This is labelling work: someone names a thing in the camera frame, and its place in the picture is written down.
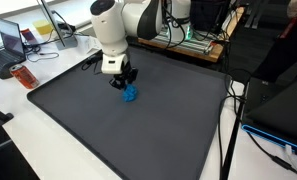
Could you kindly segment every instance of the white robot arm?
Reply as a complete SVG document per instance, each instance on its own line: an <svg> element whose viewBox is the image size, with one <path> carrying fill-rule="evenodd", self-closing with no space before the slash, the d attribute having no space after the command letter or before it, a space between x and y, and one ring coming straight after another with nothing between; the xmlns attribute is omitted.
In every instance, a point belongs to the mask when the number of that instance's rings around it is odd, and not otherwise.
<svg viewBox="0 0 297 180"><path fill-rule="evenodd" d="M161 0L97 0L90 11L98 40L102 44L101 71L113 74L110 84L123 89L131 84L138 70L131 67L127 53L126 35L153 39L161 30Z"/></svg>

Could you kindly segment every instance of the gray mat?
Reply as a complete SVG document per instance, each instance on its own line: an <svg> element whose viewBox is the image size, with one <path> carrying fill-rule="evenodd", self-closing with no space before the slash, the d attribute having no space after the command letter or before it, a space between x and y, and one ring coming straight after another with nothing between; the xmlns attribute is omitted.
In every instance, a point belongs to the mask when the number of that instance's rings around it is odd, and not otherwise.
<svg viewBox="0 0 297 180"><path fill-rule="evenodd" d="M123 179L199 179L226 96L224 75L143 50L130 54L139 69L134 102L109 85L111 75L81 64L28 99Z"/></svg>

